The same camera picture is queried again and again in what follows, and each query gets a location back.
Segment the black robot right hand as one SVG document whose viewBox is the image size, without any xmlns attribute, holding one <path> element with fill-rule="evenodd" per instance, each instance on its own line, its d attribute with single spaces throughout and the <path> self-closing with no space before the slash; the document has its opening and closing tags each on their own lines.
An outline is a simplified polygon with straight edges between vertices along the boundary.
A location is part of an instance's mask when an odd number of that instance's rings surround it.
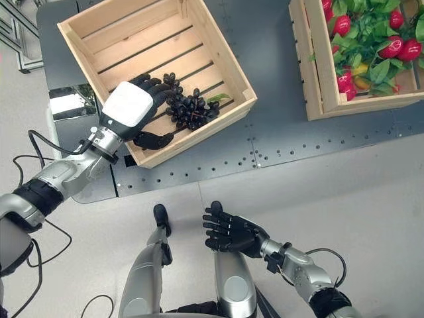
<svg viewBox="0 0 424 318">
<path fill-rule="evenodd" d="M 240 252 L 250 258 L 262 258 L 261 246 L 270 238 L 259 225 L 224 212 L 219 201 L 205 209 L 203 228 L 206 247 L 218 252 Z"/>
</svg>

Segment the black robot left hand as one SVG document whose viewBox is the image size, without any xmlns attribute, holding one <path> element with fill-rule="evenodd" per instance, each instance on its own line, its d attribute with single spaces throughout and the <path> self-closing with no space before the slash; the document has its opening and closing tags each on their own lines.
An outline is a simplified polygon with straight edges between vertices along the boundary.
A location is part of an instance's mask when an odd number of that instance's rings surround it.
<svg viewBox="0 0 424 318">
<path fill-rule="evenodd" d="M 132 141 L 141 148 L 160 150 L 173 141 L 173 134 L 160 136 L 143 128 L 156 116 L 158 108 L 175 96 L 176 91 L 170 85 L 142 74 L 121 82 L 113 90 L 103 104 L 99 123 L 123 142 Z"/>
</svg>

